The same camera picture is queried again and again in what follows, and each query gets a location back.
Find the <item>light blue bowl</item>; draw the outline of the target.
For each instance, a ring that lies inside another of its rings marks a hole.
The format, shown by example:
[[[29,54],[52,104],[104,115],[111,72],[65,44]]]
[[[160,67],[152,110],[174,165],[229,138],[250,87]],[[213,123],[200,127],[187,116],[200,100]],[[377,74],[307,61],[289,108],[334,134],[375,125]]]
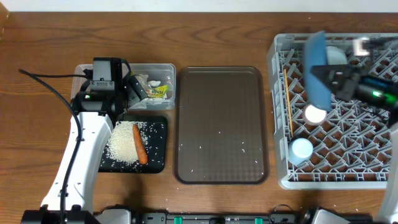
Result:
[[[343,50],[334,46],[326,47],[327,61],[329,65],[346,65],[348,59]]]

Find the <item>yellow green snack packet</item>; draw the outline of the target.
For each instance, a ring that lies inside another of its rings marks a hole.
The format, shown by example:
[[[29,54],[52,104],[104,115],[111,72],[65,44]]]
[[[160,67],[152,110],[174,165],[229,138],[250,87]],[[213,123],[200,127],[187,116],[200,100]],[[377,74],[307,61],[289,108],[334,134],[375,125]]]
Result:
[[[168,90],[169,87],[167,85],[162,85],[155,88],[150,87],[146,90],[146,93],[149,98],[166,99]]]

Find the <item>dark blue plate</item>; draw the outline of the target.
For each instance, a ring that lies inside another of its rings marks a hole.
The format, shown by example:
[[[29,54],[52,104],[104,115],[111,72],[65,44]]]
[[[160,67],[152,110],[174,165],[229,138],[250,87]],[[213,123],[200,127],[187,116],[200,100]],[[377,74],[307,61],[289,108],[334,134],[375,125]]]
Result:
[[[325,32],[312,34],[303,48],[303,77],[308,104],[324,110],[331,110],[331,92],[321,81],[325,66],[328,65]]]

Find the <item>wooden chopstick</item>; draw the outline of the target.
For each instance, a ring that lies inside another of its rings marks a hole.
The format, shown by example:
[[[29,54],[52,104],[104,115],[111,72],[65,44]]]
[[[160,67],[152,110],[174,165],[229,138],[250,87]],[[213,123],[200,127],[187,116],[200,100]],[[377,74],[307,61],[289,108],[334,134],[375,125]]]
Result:
[[[286,101],[287,101],[287,112],[288,112],[288,116],[289,116],[290,137],[293,138],[294,130],[293,130],[293,126],[292,126],[292,113],[291,113],[291,106],[290,106],[289,85],[287,82],[287,71],[285,68],[284,68],[284,83],[285,83],[285,95],[286,95]]]

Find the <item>pile of white rice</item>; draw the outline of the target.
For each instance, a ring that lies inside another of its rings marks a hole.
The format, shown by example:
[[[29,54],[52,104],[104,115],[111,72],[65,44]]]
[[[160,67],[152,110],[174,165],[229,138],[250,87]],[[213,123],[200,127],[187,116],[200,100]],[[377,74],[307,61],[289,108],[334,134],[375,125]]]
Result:
[[[147,123],[142,121],[119,121],[116,123],[116,126],[111,133],[111,137],[106,144],[105,154],[107,158],[116,162],[121,162],[125,165],[133,165],[136,162],[139,163],[132,131],[132,126],[134,124],[139,129],[141,139],[146,150],[148,137],[144,134],[144,131],[146,130]]]

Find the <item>pink plastic cup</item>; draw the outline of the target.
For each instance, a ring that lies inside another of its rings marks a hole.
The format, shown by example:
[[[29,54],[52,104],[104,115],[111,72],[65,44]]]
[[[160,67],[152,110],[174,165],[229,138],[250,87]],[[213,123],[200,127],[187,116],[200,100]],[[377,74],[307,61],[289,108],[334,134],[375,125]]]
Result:
[[[326,119],[327,111],[316,108],[315,106],[308,104],[303,109],[304,121],[312,126],[322,124]]]

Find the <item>orange carrot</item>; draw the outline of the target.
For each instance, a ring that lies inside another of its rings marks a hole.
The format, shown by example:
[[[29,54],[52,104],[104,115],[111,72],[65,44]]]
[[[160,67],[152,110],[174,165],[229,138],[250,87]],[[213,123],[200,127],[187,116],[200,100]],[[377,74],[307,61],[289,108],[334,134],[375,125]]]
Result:
[[[136,148],[139,163],[142,165],[147,164],[148,156],[147,156],[145,147],[143,145],[139,129],[135,124],[132,126],[132,131],[133,131],[133,137],[134,137],[134,145]]]

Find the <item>light blue plastic cup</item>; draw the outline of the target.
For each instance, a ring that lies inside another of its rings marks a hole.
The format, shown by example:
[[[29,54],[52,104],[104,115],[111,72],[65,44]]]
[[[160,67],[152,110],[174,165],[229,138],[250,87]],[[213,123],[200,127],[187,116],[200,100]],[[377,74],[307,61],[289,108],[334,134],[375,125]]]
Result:
[[[289,143],[289,162],[299,165],[310,159],[313,153],[313,144],[305,138],[298,138]]]

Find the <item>white paper napkin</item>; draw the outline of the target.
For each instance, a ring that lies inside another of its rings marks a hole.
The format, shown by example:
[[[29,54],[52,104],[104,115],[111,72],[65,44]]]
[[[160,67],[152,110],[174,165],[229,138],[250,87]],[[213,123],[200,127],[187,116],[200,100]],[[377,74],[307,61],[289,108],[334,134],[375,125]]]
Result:
[[[138,104],[134,105],[132,109],[134,110],[169,110],[174,105],[173,95],[174,95],[174,87],[170,80],[149,80],[147,82],[150,87],[155,88],[162,85],[167,85],[169,90],[166,95],[166,99],[161,98],[145,98]]]

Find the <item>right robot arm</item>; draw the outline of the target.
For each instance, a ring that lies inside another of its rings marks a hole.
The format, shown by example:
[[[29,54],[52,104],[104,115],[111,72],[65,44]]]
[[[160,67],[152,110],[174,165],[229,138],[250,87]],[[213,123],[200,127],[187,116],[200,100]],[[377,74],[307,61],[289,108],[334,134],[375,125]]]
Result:
[[[384,199],[374,221],[397,223],[397,84],[351,65],[316,65],[311,72],[338,99],[360,100],[390,113],[387,125],[391,130],[392,158]]]

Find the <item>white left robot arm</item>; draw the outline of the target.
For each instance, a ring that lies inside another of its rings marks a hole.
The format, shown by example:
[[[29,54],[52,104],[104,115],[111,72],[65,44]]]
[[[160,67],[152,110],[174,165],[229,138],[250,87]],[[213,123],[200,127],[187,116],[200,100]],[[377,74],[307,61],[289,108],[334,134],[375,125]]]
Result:
[[[26,210],[22,223],[131,223],[128,209],[93,214],[93,188],[103,151],[123,166],[148,162],[134,124],[115,120],[138,101],[140,83],[132,75],[93,76],[72,102],[71,130],[56,178],[38,210]]]

